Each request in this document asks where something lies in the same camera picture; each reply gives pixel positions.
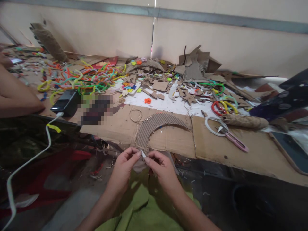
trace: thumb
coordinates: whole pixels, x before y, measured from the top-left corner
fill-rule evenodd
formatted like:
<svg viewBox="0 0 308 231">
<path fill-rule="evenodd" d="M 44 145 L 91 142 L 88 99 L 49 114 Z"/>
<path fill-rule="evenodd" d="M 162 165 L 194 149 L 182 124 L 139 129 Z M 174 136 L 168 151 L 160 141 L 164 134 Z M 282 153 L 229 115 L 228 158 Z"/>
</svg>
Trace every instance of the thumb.
<svg viewBox="0 0 308 231">
<path fill-rule="evenodd" d="M 149 157 L 145 157 L 144 161 L 158 175 L 161 166 Z"/>
<path fill-rule="evenodd" d="M 137 152 L 136 154 L 132 155 L 132 157 L 128 160 L 127 164 L 129 165 L 129 168 L 132 169 L 134 165 L 137 163 L 137 161 L 141 157 L 141 151 Z"/>
</svg>

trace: glue stick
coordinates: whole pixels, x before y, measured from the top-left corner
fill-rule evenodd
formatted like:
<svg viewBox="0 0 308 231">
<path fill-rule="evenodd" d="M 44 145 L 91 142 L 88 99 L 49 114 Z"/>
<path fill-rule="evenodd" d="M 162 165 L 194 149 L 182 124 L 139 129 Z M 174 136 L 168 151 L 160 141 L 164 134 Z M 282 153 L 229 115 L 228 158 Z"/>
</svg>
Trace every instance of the glue stick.
<svg viewBox="0 0 308 231">
<path fill-rule="evenodd" d="M 177 81 L 178 81 L 178 80 L 176 80 L 175 83 L 172 84 L 172 86 L 171 86 L 171 88 L 170 88 L 169 95 L 168 95 L 170 99 L 172 99 L 172 97 L 173 97 L 173 95 L 174 95 L 174 93 L 175 93 L 177 87 L 179 86 L 178 83 L 177 83 Z"/>
</svg>

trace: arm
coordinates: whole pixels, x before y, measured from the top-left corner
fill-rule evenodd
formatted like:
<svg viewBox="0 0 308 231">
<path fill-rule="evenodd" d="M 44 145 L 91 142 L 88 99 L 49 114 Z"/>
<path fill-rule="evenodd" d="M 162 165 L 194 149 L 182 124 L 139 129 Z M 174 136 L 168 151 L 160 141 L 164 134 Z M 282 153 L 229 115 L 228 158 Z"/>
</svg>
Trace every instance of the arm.
<svg viewBox="0 0 308 231">
<path fill-rule="evenodd" d="M 44 108 L 37 96 L 0 64 L 0 118 L 24 116 Z"/>
<path fill-rule="evenodd" d="M 177 211 L 179 220 L 187 230 L 219 231 L 220 229 L 186 195 L 170 159 L 158 151 L 152 151 L 148 156 L 145 158 L 146 164 L 156 173 L 162 188 Z"/>
<path fill-rule="evenodd" d="M 126 149 L 118 156 L 105 192 L 91 209 L 89 215 L 77 227 L 76 231 L 95 230 L 105 221 L 112 218 L 123 194 L 128 188 L 131 170 L 140 156 L 141 152 L 134 147 Z"/>
</svg>

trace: gray stripe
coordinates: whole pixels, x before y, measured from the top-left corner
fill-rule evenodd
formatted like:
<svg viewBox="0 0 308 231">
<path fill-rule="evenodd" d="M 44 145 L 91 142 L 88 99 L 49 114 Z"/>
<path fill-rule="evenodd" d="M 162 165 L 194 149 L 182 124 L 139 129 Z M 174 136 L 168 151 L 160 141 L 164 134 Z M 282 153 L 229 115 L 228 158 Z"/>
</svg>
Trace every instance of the gray stripe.
<svg viewBox="0 0 308 231">
<path fill-rule="evenodd" d="M 75 0 L 3 0 L 4 2 L 24 3 L 30 5 L 53 6 L 78 10 L 101 11 L 110 13 L 132 14 L 147 17 L 206 22 L 229 26 L 276 30 L 289 33 L 308 34 L 308 23 L 259 19 L 225 14 L 203 13 L 193 11 L 171 10 L 154 7 L 132 6 L 102 2 Z"/>
<path fill-rule="evenodd" d="M 0 26 L 0 31 L 2 33 L 4 33 L 4 35 L 14 44 L 14 45 L 17 45 L 18 43 L 15 41 L 15 39 L 13 39 L 12 36 L 10 36 L 6 31 L 5 29 L 2 28 L 2 26 Z"/>
</svg>

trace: floor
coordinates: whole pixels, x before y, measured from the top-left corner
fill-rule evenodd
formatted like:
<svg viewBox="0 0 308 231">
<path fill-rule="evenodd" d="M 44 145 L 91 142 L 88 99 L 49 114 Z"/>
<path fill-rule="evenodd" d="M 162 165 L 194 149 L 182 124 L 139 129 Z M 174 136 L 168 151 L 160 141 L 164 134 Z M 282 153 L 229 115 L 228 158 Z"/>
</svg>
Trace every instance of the floor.
<svg viewBox="0 0 308 231">
<path fill-rule="evenodd" d="M 103 168 L 97 175 L 101 177 L 99 179 L 90 177 L 90 172 L 95 169 L 100 155 L 101 153 L 96 153 L 90 160 L 80 163 L 71 178 L 61 176 L 65 170 L 65 165 L 62 166 L 46 181 L 45 187 L 72 190 L 72 195 L 64 202 L 17 214 L 8 230 L 74 230 L 104 192 L 112 173 L 113 168 L 106 167 L 115 160 L 112 156 L 106 155 L 103 156 Z M 237 182 L 228 179 L 235 175 L 237 181 L 255 182 L 259 185 L 258 189 L 269 196 L 276 208 L 281 209 L 278 217 L 281 222 L 286 223 L 281 230 L 307 230 L 308 224 L 304 217 L 308 212 L 308 206 L 303 206 L 308 205 L 306 188 L 284 184 L 284 182 L 259 177 L 255 174 L 246 173 L 243 176 L 242 171 L 235 174 L 223 165 L 204 160 L 188 161 L 184 167 L 193 169 L 193 171 L 178 168 L 183 183 L 191 185 L 194 197 L 199 201 L 204 214 L 222 230 L 248 230 L 248 226 L 239 218 L 232 204 L 232 190 Z M 8 218 L 2 219 L 0 226 L 7 220 Z"/>
</svg>

